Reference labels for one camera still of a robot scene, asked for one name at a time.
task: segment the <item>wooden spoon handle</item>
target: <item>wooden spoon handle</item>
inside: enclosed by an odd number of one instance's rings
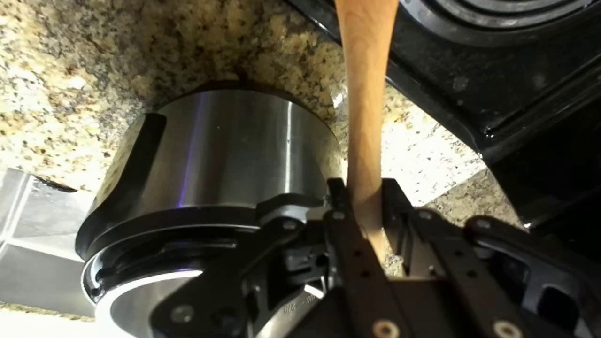
[[[398,0],[336,0],[349,88],[347,186],[379,261],[389,248],[381,231],[381,115],[396,10]]]

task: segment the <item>black stove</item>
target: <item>black stove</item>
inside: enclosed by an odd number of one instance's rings
[[[287,2],[340,41],[330,0]],[[601,186],[601,0],[404,0],[387,77],[531,227]]]

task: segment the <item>metal screw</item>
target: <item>metal screw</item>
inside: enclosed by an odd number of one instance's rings
[[[343,212],[334,212],[334,214],[332,214],[332,220],[343,220],[343,218],[345,218]]]
[[[99,293],[101,293],[99,289],[90,289],[90,297],[94,299],[99,297]]]
[[[372,327],[375,338],[400,338],[400,331],[394,321],[379,319]]]
[[[492,331],[497,338],[522,338],[522,331],[511,321],[494,321]]]
[[[475,222],[479,227],[482,227],[482,229],[490,229],[490,222],[488,220],[477,220]]]
[[[417,216],[422,218],[422,220],[432,220],[434,218],[432,212],[426,212],[426,210],[420,210]]]
[[[296,229],[296,222],[283,222],[283,229],[287,229],[287,231],[293,231],[293,229]]]
[[[435,276],[435,267],[434,265],[428,265],[428,274]]]
[[[189,323],[193,319],[193,308],[189,304],[180,304],[171,310],[173,323]]]

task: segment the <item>speckled granite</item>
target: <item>speckled granite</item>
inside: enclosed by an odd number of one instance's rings
[[[488,169],[473,175],[426,207],[437,210],[456,226],[464,226],[466,220],[477,214],[520,226],[518,216]]]
[[[90,318],[65,316],[45,312],[37,308],[2,304],[0,302],[0,327],[3,338],[80,338],[97,336],[97,325]]]
[[[296,96],[345,149],[342,49],[280,0],[0,0],[0,165],[96,192],[126,126],[210,81]],[[428,203],[481,158],[387,88],[385,177]]]

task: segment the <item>stove burner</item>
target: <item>stove burner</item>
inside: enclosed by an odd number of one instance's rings
[[[599,0],[402,0],[405,11],[430,32],[464,45],[533,41],[548,28],[578,21]]]
[[[550,25],[589,4],[591,0],[437,0],[450,17],[490,30]]]

